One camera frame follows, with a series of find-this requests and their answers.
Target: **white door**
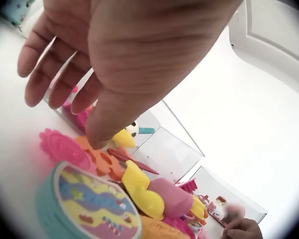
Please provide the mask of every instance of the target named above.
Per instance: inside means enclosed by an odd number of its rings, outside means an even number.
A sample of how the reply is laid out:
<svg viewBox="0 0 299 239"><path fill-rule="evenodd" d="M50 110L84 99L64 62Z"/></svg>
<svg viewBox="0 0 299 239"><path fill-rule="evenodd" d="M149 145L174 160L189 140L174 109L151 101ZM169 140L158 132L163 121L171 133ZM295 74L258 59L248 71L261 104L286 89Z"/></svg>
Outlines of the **white door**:
<svg viewBox="0 0 299 239"><path fill-rule="evenodd" d="M245 0L229 22L229 37L243 60L268 71L251 60L258 59L293 78L299 87L299 11L288 0Z"/></svg>

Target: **rainbow label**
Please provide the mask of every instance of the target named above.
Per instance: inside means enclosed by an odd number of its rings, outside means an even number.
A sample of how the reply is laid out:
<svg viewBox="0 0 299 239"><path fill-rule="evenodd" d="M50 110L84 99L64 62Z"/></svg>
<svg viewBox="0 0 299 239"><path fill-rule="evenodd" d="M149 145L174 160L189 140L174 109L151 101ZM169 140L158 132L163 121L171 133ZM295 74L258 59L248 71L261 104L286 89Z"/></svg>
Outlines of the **rainbow label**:
<svg viewBox="0 0 299 239"><path fill-rule="evenodd" d="M63 213L88 238L140 237L137 209L117 184L65 162L55 169L53 182Z"/></svg>

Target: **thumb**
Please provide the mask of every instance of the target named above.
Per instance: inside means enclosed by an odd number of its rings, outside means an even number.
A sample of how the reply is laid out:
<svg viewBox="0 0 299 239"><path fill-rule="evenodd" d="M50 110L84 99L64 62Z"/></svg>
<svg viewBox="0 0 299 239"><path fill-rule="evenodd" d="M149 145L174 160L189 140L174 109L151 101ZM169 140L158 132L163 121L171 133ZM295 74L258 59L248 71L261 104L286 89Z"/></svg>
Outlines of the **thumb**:
<svg viewBox="0 0 299 239"><path fill-rule="evenodd" d="M118 93L104 87L86 122L86 135L90 145L94 149L103 148L116 133L160 99L160 96Z"/></svg>
<svg viewBox="0 0 299 239"><path fill-rule="evenodd" d="M248 239L248 232L239 229L230 229L227 231L227 236L232 239Z"/></svg>

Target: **hand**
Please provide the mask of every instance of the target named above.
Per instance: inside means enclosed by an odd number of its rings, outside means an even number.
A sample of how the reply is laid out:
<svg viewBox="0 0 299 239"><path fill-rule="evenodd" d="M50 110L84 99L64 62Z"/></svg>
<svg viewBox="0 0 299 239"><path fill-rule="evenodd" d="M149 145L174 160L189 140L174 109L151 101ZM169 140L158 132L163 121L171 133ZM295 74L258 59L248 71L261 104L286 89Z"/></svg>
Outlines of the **hand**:
<svg viewBox="0 0 299 239"><path fill-rule="evenodd" d="M260 228L254 220L243 218L229 223L222 239L262 239Z"/></svg>
<svg viewBox="0 0 299 239"><path fill-rule="evenodd" d="M33 71L25 101L33 107L55 83L51 108L60 107L93 67L72 112L96 99L86 133L94 148L134 121L179 84L207 54L242 0L44 0L44 12L21 50L18 73Z"/></svg>

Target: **teal toy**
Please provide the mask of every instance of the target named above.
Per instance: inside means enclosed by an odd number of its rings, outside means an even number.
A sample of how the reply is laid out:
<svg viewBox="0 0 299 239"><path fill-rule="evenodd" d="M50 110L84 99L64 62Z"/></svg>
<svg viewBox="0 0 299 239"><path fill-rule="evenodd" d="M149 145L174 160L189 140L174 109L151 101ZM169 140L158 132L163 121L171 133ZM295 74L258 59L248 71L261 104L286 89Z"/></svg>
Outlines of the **teal toy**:
<svg viewBox="0 0 299 239"><path fill-rule="evenodd" d="M153 128L141 128L139 129L139 134L153 134L155 133L155 129Z"/></svg>
<svg viewBox="0 0 299 239"><path fill-rule="evenodd" d="M142 222L118 184L67 162L38 191L39 222L51 239L138 239Z"/></svg>
<svg viewBox="0 0 299 239"><path fill-rule="evenodd" d="M20 27L35 0L7 0L1 15L15 27Z"/></svg>

